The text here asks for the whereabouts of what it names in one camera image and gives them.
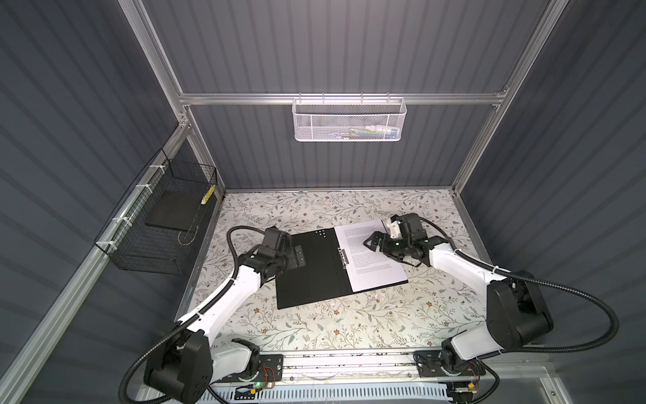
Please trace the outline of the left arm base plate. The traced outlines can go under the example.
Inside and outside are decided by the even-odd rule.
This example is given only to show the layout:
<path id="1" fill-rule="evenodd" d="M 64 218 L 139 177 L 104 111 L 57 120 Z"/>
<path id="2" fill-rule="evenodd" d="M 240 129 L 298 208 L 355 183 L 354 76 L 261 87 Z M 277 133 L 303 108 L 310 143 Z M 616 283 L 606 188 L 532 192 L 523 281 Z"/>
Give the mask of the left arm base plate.
<path id="1" fill-rule="evenodd" d="M 283 378 L 284 355 L 261 353 L 252 355 L 250 362 L 251 382 L 278 382 Z"/>

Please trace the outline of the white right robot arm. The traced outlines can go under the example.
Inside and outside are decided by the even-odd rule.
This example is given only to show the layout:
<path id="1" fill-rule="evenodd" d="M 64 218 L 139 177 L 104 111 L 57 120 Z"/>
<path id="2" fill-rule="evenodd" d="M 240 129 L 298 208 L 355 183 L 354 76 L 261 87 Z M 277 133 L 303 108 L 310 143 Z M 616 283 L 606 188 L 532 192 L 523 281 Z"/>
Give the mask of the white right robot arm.
<path id="1" fill-rule="evenodd" d="M 456 249 L 450 238 L 406 241 L 373 232 L 363 245 L 401 264 L 412 258 L 450 274 L 483 301 L 483 323 L 442 342 L 437 363 L 447 375 L 458 375 L 468 363 L 487 355 L 516 352 L 553 330 L 553 319 L 536 284 L 509 278 L 507 271 L 493 273 L 484 262 Z"/>

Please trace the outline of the printed paper sheet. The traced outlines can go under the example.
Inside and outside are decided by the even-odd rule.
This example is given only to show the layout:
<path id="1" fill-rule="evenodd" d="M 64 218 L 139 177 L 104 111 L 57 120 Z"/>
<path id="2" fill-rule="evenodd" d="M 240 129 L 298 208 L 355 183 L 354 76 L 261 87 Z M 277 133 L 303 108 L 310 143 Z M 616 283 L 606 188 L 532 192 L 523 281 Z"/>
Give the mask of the printed paper sheet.
<path id="1" fill-rule="evenodd" d="M 408 282 L 402 264 L 364 245 L 374 232 L 386 232 L 382 220 L 333 228 L 339 254 L 353 293 L 372 291 Z"/>

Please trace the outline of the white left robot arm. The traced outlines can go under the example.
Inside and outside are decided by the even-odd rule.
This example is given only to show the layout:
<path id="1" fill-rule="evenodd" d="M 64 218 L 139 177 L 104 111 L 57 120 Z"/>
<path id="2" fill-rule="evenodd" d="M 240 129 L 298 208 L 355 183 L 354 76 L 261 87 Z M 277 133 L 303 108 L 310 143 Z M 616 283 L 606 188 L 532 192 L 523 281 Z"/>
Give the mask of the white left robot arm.
<path id="1" fill-rule="evenodd" d="M 267 282 L 303 267 L 301 246 L 257 245 L 236 257 L 230 279 L 193 311 L 181 317 L 168 337 L 146 356 L 143 381 L 161 392 L 158 402 L 195 403 L 211 383 L 230 375 L 253 380 L 261 367 L 259 347 L 240 338 L 212 350 L 223 326 Z"/>

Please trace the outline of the red folder black inside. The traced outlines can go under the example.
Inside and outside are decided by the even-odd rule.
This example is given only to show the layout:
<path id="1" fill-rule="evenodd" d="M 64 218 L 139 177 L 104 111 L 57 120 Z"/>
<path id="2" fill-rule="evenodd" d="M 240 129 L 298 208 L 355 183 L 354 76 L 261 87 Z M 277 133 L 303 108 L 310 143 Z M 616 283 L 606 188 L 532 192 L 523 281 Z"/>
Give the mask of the red folder black inside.
<path id="1" fill-rule="evenodd" d="M 279 310 L 408 283 L 404 269 L 397 264 L 395 267 L 400 272 L 395 280 L 386 282 L 371 276 L 370 287 L 353 287 L 346 268 L 347 255 L 339 247 L 336 232 L 331 228 L 296 234 L 293 242 L 302 247 L 304 266 L 277 277 Z"/>

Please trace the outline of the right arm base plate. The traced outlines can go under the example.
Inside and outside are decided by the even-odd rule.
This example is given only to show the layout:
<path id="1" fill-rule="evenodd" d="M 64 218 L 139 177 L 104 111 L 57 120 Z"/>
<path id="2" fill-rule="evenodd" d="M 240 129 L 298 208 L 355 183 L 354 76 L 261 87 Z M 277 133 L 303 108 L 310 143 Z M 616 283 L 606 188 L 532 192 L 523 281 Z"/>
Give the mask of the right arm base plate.
<path id="1" fill-rule="evenodd" d="M 484 366 L 474 360 L 466 362 L 444 358 L 440 349 L 417 350 L 413 353 L 413 361 L 420 377 L 473 376 L 479 379 L 487 373 Z"/>

